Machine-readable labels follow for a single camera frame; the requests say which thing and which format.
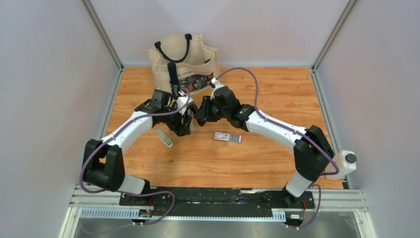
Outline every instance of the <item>canvas tote bag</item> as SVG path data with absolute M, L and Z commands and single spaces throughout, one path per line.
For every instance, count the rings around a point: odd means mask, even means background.
M 217 49 L 205 46 L 202 35 L 165 36 L 152 46 L 149 57 L 156 88 L 175 99 L 180 88 L 195 94 L 209 88 L 211 79 L 220 74 Z

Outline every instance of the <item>wooden floor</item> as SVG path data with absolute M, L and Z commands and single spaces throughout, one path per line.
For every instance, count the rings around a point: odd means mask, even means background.
M 250 67 L 259 81 L 258 107 L 282 121 L 326 133 L 318 99 L 307 68 Z M 255 84 L 247 72 L 235 70 L 221 82 L 233 90 L 243 104 L 254 104 Z M 154 90 L 149 67 L 126 68 L 118 91 L 107 134 L 124 123 Z M 198 107 L 203 95 L 193 96 Z M 166 132 L 174 142 L 166 147 L 155 129 Z M 213 140 L 214 132 L 242 135 L 242 143 Z M 266 137 L 233 128 L 226 120 L 194 120 L 191 135 L 177 137 L 166 125 L 158 124 L 142 135 L 124 155 L 126 172 L 150 181 L 154 186 L 282 188 L 295 172 L 293 153 Z M 342 188 L 340 180 L 320 178 L 322 188 Z

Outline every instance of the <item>bag strap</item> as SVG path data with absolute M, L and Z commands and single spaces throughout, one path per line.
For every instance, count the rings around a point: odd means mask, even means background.
M 168 72 L 169 72 L 169 82 L 171 84 L 173 98 L 176 100 L 179 97 L 179 81 L 178 81 L 178 75 L 176 72 L 176 64 L 174 62 L 170 62 L 168 64 Z
M 171 58 L 169 58 L 163 51 L 162 51 L 162 49 L 160 48 L 160 41 L 158 41 L 158 42 L 156 42 L 155 43 L 155 47 L 156 47 L 156 49 L 157 50 L 159 50 L 159 52 L 162 54 L 162 56 L 165 58 L 165 59 L 167 59 L 167 60 L 169 60 L 169 61 L 171 61 L 171 62 L 173 62 L 173 63 L 181 63 L 182 61 L 184 61 L 185 60 L 185 58 L 187 57 L 187 55 L 188 55 L 188 52 L 190 51 L 190 40 L 192 40 L 193 39 L 193 37 L 191 36 L 191 34 L 185 34 L 185 39 L 187 39 L 187 51 L 185 52 L 185 55 L 184 55 L 184 57 L 182 57 L 182 59 L 180 59 L 180 60 L 173 60 L 173 59 L 171 59 Z

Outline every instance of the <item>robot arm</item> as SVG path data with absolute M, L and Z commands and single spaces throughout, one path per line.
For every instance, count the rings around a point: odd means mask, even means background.
M 232 90 L 215 79 L 212 80 L 212 86 L 212 95 L 203 97 L 202 105 L 195 114 L 198 124 L 203 126 L 207 121 L 224 118 L 235 128 L 258 133 L 289 148 L 295 156 L 296 172 L 284 189 L 291 199 L 300 197 L 329 164 L 329 160 L 303 138 L 302 134 L 315 142 L 329 157 L 334 157 L 322 130 L 315 125 L 310 128 L 291 125 L 262 111 L 257 112 L 251 105 L 240 104 Z
M 192 114 L 197 111 L 197 106 L 192 98 L 179 113 L 139 118 L 147 114 L 173 112 L 187 102 L 186 96 L 178 97 L 176 102 L 169 107 L 167 106 L 169 98 L 170 93 L 155 90 L 152 98 L 139 105 L 131 117 L 117 130 L 100 141 L 91 139 L 86 144 L 83 163 L 102 144 L 102 141 L 110 141 L 88 163 L 83 174 L 83 181 L 109 191 L 140 194 L 145 189 L 147 192 L 150 187 L 147 180 L 125 173 L 123 155 L 143 133 L 158 123 L 165 123 L 178 136 L 191 134 Z M 106 158 L 106 161 L 101 162 L 100 158 Z

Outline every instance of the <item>gray wall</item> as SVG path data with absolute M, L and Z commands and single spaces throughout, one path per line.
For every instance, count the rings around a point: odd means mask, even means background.
M 420 1 L 361 0 L 319 76 L 378 237 L 418 237 Z
M 1 237 L 57 237 L 117 68 L 78 0 L 0 3 Z
M 203 34 L 220 64 L 310 65 L 347 0 L 92 0 L 124 64 L 170 33 Z

